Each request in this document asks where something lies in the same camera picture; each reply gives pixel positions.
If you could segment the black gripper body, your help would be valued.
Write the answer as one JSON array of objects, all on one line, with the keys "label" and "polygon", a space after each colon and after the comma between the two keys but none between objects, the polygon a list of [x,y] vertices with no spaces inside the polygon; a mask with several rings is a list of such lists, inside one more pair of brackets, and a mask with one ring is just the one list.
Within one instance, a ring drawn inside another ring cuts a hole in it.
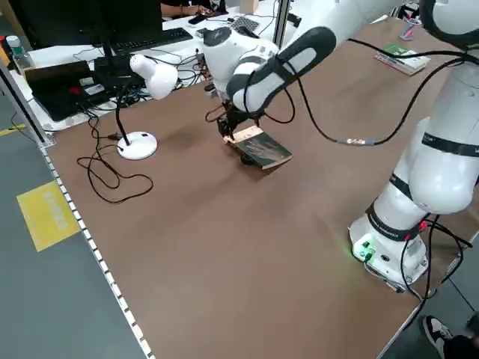
[{"label": "black gripper body", "polygon": [[222,117],[242,116],[245,121],[253,120],[256,124],[259,124],[260,115],[257,113],[248,113],[238,109],[231,101],[225,100],[222,102],[222,106],[225,110],[225,114]]}]

